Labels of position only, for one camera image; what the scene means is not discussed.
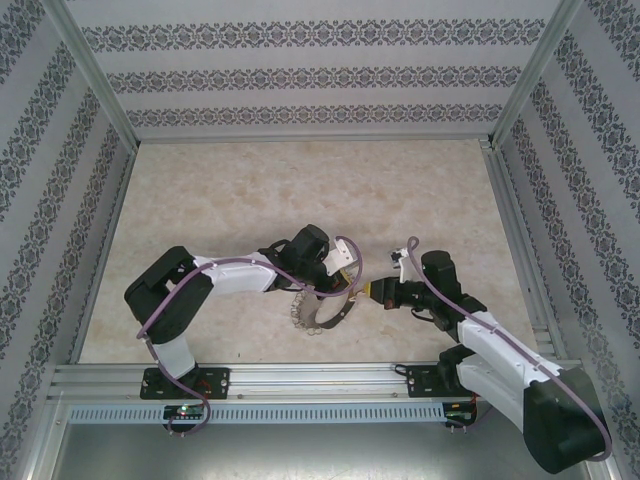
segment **patterned wallpaper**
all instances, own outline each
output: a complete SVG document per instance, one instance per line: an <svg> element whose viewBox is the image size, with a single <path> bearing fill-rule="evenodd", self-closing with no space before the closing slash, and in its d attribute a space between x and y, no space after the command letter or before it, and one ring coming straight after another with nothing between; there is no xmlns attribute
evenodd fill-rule
<svg viewBox="0 0 640 480"><path fill-rule="evenodd" d="M569 353L640 477L640 12L586 1L503 145Z"/></svg>
<svg viewBox="0 0 640 480"><path fill-rule="evenodd" d="M36 0L0 6L0 479L69 360L132 156Z"/></svg>
<svg viewBox="0 0 640 480"><path fill-rule="evenodd" d="M487 134L557 3L68 6L144 140Z"/></svg>

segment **gear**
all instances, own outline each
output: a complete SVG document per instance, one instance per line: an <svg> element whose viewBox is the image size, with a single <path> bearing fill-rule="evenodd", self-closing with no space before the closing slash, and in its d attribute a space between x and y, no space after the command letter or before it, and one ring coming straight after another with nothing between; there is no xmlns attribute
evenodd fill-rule
<svg viewBox="0 0 640 480"><path fill-rule="evenodd" d="M349 285L352 285L353 276L344 269L340 270L340 273ZM320 335L323 330L329 330L338 325L351 311L356 301L356 292L352 290L346 297L347 300L336 315L325 322L317 323L316 314L323 300L305 291L298 292L291 303L291 321L296 328L305 330L308 335Z"/></svg>

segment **purple cable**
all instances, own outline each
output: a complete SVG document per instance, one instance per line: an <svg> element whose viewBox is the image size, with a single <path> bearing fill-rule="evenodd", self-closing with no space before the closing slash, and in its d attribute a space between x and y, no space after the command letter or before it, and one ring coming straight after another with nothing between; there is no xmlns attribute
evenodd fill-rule
<svg viewBox="0 0 640 480"><path fill-rule="evenodd" d="M447 297L445 297L442 293L440 293L438 291L438 289L435 286L433 286L433 284L429 281L427 276L424 274L424 272L422 271L422 266L418 263L418 260L416 259L415 255L413 254L413 251L416 249L416 247L419 244L420 244L420 240L418 240L418 237L410 237L409 240L407 241L407 251L409 253L409 258L411 259L411 263L413 264L413 267L418 272L418 275L420 275L421 280L427 285L427 287L429 287L429 290L431 290L436 297L438 297L440 300L442 300L448 306L453 308L455 311L461 313L462 315L467 317L469 320L474 321L475 323L477 323L481 327L486 328L491 333L495 333L497 336L499 336L501 339L503 339L511 348L513 348L516 352L518 352L520 355L522 355L531 365L533 365L534 368L537 368L542 373L544 373L547 377L549 377L549 379L553 383L555 383L560 389L562 389L562 391L564 391L564 393L566 393L569 396L569 398L571 398L571 400L576 402L576 404L584 411L584 413L587 414L587 416L591 419L591 421L596 425L596 427L598 428L598 430L602 434L602 439L604 440L604 452L601 453L600 455L596 455L595 457L590 458L589 460L592 461L592 462L602 462L602 461L606 460L607 458L609 458L611 456L611 452L612 452L611 436L609 435L609 432L607 432L607 429L602 424L602 422L597 417L597 415L595 413L593 413L593 411L589 408L589 406L586 403L584 403L584 401L578 395L576 395L576 393L573 390L571 390L562 380L560 380L558 377L556 377L544 365L539 364L536 361L535 358L533 358L531 355L529 355L526 350L524 350L522 347L520 347L520 345L518 345L511 338L509 338L508 335L505 335L504 332L502 332L501 330L497 329L497 327L493 327L492 325L488 324L487 322L485 322L485 321L477 318L476 316L472 315L471 313L467 312L463 308L461 308L458 305L456 305L455 303L453 303Z"/></svg>
<svg viewBox="0 0 640 480"><path fill-rule="evenodd" d="M191 435L193 433L196 433L198 430L202 429L209 422L209 419L211 418L211 404L209 403L209 400L206 397L204 397L203 395L200 395L198 392L196 392L194 390L191 390L189 387L183 385L182 383L180 383L178 381L177 378L173 377L167 371L167 369L164 367L164 365L162 365L162 363L158 359L158 355L157 355L155 349L153 348L153 344L151 343L151 340L147 336L147 331L158 320L158 317L164 311L164 309L167 308L167 305L169 305L169 303L171 303L171 300L173 300L173 298L178 294L178 292L182 288L184 288L184 286L187 283L189 283L197 274L199 274L203 270L207 270L208 268L212 268L212 267L215 268L218 265L227 265L229 263L248 263L248 264L251 264L251 265L259 265L261 267L268 268L269 270L273 270L274 272L278 273L279 275L282 275L284 278L289 280L291 283L299 286L301 289L303 289L303 290L305 290L305 291L307 291L309 293L312 293L314 295L317 295L318 297L339 297L341 295L346 295L347 293L349 293L351 290L353 290L356 287L356 285L360 281L360 277L362 277L362 252L360 251L360 248L358 247L358 245L356 245L353 240L351 240L351 239L349 239L347 237L338 236L338 237L336 237L336 240L344 240L345 242L347 242L353 248L353 250L356 252L356 260L358 262L358 274L356 275L356 278L353 280L353 282L347 288L345 288L344 290L340 290L339 292L333 292L333 293L318 292L318 291L314 290L313 288L309 288L304 283L302 283L298 279L292 277L291 275L289 275L284 270L276 267L275 265L267 263L267 262L262 262L260 260L253 260L251 258L240 258L240 257L237 257L237 258L223 258L223 259L220 259L220 260L216 260L215 262L209 262L209 263L205 263L203 265L200 265L195 270L192 270L191 272L189 272L187 275L185 275L185 277L182 280L180 280L178 282L178 284L173 288L173 290L171 290L171 292L169 292L169 295L167 295L165 297L165 299L160 303L160 305L158 305L158 308L155 309L155 311L151 314L151 316L144 323L144 325L142 326L142 328L140 329L140 331L136 335L136 338L137 339L144 339L144 341L145 341L145 343L147 345L147 348L149 349L149 352L151 353L151 356L153 357L153 359L158 364L158 369L160 370L160 372L162 372L162 374L165 377L167 377L167 379L171 383L173 383L176 387L180 388L181 390L183 390L184 392L188 393L189 395L193 395L194 397L202 400L202 402L203 402L203 404L204 404L204 406L205 406L205 408L207 410L207 414L205 416L205 419L201 423L199 423L195 427L193 427L191 430L189 430L187 432L180 433L180 437L184 437L186 435ZM174 418L175 417L171 417L169 419L169 423L167 425L167 428L168 428L169 433L171 435L176 433L171 429L171 424L173 423Z"/></svg>
<svg viewBox="0 0 640 480"><path fill-rule="evenodd" d="M223 259L220 259L220 260L216 260L214 262L205 263L204 265L200 265L198 268L196 268L195 270L189 272L182 280L180 280L180 282L178 282L178 284L175 286L175 288L173 290L171 290L171 292L169 292L169 295L166 296L166 298L160 303L160 305L158 305L158 308L156 308L156 310L151 314L149 319L144 323L144 325L142 326L142 328L140 329L140 331L136 335L136 338L137 339L141 339L142 336L147 333L147 331L151 328L151 326L156 322L156 320L158 319L160 314L164 311L165 308L167 308L167 305L169 305L171 300L173 300L173 298L178 294L178 292L187 283L189 283L189 281L193 277L195 277L198 273L202 272L203 270L207 270L208 268L215 267L215 266L218 266L218 265L227 265L229 263L248 263L248 264L251 264L251 265L259 265L261 267L268 268L269 270L273 270L274 272L278 273L279 275L282 275L284 278L289 280L291 283L299 286L302 290L305 290L305 291L307 291L309 293L317 295L318 297L327 298L327 297L339 297L341 295L346 295L347 293L349 293L351 290L353 290L355 288L355 286L360 281L360 277L362 277L362 252L360 252L360 248L358 248L358 245L356 245L355 242L353 242L353 240L351 240L351 239L349 239L347 237L339 236L339 237L336 237L336 240L344 240L345 242L347 242L353 248L353 250L356 252L356 260L358 262L358 274L356 275L356 278L353 280L351 285L349 285L349 287L345 288L344 290L340 290L339 292L333 292L333 293L318 292L318 291L314 290L313 288L309 288L304 283L302 283L300 280L297 280L296 278L293 278L291 275L289 275L284 270L282 270L282 269L280 269L280 268L278 268L275 265L272 265L270 263L262 262L260 260L253 260L251 258L240 258L240 257L238 257L238 258L223 258Z"/></svg>
<svg viewBox="0 0 640 480"><path fill-rule="evenodd" d="M204 408L207 410L207 414L205 415L204 420L202 422L198 423L197 425L195 425L192 429L187 430L186 432L175 432L174 430L172 430L171 429L171 425L173 424L173 421L176 418L179 418L179 417L171 417L169 419L169 423L167 423L167 430L169 430L169 434L173 435L174 433L177 433L180 437L184 438L187 435L192 435L192 434L196 433L198 430L201 430L207 423L209 423L209 419L211 418L211 404L209 403L209 400L204 395L200 395L195 390L191 390L186 385L180 383L177 378L175 378L173 375L171 375L169 373L169 371L164 367L164 365L162 365L162 363L158 359L158 354L156 353L155 348L153 348L153 344L151 343L151 339L146 335L144 336L144 342L146 343L147 348L149 349L149 353L151 353L151 356L153 357L153 359L158 364L158 369L162 372L162 374L165 377L167 377L167 379L171 383L173 383L176 387L178 387L182 391L187 392L189 395L193 395L194 397L202 400Z"/></svg>

